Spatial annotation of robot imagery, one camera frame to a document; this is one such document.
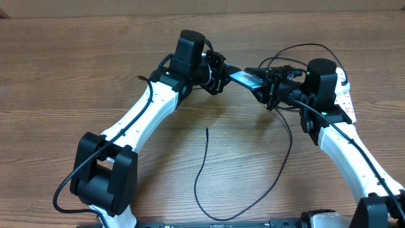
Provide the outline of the blue Samsung Galaxy smartphone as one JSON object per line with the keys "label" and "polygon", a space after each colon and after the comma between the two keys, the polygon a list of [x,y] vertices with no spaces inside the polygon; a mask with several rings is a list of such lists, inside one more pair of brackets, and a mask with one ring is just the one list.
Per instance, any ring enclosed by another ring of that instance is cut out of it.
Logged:
{"label": "blue Samsung Galaxy smartphone", "polygon": [[263,88],[265,85],[260,78],[251,75],[245,71],[233,73],[229,77],[232,81],[236,82],[237,84],[241,85],[242,87],[245,87],[246,89],[252,92]]}

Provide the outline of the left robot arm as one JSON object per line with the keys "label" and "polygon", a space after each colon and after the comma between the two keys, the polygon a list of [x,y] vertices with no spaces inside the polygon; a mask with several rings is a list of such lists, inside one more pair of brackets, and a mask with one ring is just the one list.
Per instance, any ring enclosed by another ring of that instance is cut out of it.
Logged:
{"label": "left robot arm", "polygon": [[193,30],[182,30],[174,53],[145,78],[147,88],[117,123],[79,141],[70,191],[95,213],[101,227],[135,227],[130,202],[137,189],[139,152],[156,127],[200,86],[221,93],[230,75],[239,71],[225,62],[210,42]]}

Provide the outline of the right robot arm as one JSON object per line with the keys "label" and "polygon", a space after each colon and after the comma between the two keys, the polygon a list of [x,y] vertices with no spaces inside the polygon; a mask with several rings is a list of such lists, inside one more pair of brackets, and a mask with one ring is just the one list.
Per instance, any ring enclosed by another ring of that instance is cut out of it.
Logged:
{"label": "right robot arm", "polygon": [[356,201],[352,218],[333,210],[304,212],[296,227],[404,227],[404,187],[374,159],[354,123],[350,84],[334,61],[316,58],[307,69],[290,65],[246,68],[232,80],[274,110],[279,103],[299,109],[303,132],[335,163]]}

